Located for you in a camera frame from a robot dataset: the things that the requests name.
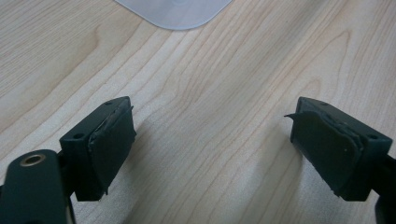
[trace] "wood grain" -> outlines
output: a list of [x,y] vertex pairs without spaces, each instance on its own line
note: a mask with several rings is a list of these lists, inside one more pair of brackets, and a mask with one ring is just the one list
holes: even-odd
[[303,95],[396,139],[395,40],[392,0],[233,0],[185,32],[110,0],[1,1],[1,180],[128,95],[138,136],[78,223],[374,223],[377,195],[334,196],[283,115]]

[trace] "translucent plastic mat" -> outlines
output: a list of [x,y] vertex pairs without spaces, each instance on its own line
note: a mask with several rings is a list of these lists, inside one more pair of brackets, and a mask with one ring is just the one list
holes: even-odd
[[212,20],[232,0],[116,0],[159,27],[186,30]]

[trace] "wooden table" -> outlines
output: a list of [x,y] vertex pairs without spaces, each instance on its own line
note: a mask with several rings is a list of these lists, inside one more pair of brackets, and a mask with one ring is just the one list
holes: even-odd
[[1,1],[0,76],[1,182],[131,97],[136,141],[78,223],[374,223],[377,195],[333,195],[283,116],[316,98],[396,139],[396,1],[233,0],[185,32],[111,0]]

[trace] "metal ring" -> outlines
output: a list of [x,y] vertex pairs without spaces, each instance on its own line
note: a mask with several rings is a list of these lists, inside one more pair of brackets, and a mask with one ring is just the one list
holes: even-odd
[[44,154],[34,154],[34,155],[30,155],[26,158],[24,158],[20,165],[21,166],[33,166],[36,164],[39,164],[40,162],[42,162],[43,160],[46,159],[46,156]]

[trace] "clamp jaw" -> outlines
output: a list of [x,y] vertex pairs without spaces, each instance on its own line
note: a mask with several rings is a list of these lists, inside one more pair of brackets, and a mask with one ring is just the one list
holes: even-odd
[[102,198],[127,158],[136,132],[129,97],[108,101],[48,149],[18,157],[7,169],[0,223],[76,223],[70,196]]
[[371,189],[380,198],[377,223],[396,223],[396,160],[392,139],[327,103],[300,97],[290,141],[314,165],[335,195],[366,201]]

